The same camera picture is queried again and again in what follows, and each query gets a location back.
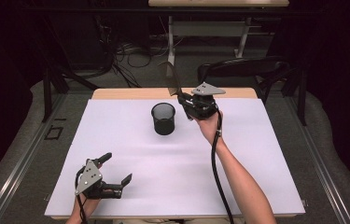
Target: forearm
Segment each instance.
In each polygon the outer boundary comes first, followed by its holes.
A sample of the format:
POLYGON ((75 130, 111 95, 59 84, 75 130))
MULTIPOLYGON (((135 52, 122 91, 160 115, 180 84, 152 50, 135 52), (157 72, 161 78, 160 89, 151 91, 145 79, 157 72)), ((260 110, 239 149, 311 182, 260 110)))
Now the forearm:
POLYGON ((272 208, 264 192, 246 168, 232 155, 222 138, 218 139, 216 153, 246 223, 275 223, 272 208))

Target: black chair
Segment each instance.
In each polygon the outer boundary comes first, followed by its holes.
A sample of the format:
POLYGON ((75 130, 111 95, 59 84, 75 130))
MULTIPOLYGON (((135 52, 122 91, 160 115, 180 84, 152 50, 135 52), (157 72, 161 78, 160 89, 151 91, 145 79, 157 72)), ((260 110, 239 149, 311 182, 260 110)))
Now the black chair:
POLYGON ((289 63, 283 57, 237 58, 200 65, 198 81, 216 87, 251 87, 265 104, 272 85, 285 78, 289 71, 289 63))

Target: table leg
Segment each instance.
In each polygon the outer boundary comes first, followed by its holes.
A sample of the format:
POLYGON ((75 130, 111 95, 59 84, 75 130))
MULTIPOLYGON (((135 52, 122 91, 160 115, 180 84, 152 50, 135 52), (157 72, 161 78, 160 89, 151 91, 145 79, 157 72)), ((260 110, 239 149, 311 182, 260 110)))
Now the table leg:
POLYGON ((173 27, 173 18, 169 16, 168 22, 168 38, 169 38, 169 56, 168 62, 171 64, 175 64, 175 49, 174 49, 174 27, 173 27))
POLYGON ((244 49, 245 49, 245 44, 247 40, 247 35, 248 31, 250 28, 250 23, 251 23, 251 18, 247 18, 245 21, 245 26, 242 28, 242 37, 241 37, 241 42, 239 43, 238 49, 235 50, 235 57, 236 58, 242 58, 244 49))

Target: human arm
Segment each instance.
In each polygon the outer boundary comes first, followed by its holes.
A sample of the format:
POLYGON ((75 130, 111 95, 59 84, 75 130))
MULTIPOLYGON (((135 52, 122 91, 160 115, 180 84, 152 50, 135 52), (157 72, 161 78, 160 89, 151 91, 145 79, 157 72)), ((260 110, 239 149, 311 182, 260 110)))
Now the human arm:
MULTIPOLYGON (((209 119, 196 119, 196 121, 201 128, 203 136, 210 145, 213 145, 217 131, 218 113, 209 119)), ((253 176, 232 155, 222 136, 217 140, 216 154, 221 161, 230 183, 232 194, 245 217, 246 223, 276 223, 272 208, 264 192, 253 176)))

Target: hand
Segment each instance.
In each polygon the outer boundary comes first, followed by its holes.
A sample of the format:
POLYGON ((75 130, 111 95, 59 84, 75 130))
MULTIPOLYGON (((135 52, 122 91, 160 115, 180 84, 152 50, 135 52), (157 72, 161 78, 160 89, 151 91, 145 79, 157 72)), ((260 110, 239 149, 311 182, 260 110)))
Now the hand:
POLYGON ((213 145, 217 132, 218 113, 215 113, 208 119, 195 119, 195 121, 197 121, 200 126, 204 138, 206 138, 210 145, 213 145))
MULTIPOLYGON (((81 198, 81 201, 83 203, 85 202, 83 208, 84 208, 85 216, 89 218, 92 215, 93 211, 95 211, 101 199, 88 199, 87 201, 85 201, 86 197, 83 193, 79 194, 79 196, 81 198)), ((80 207, 79 207, 77 198, 75 198, 72 215, 66 221, 66 224, 79 224, 79 223, 81 223, 80 207)))

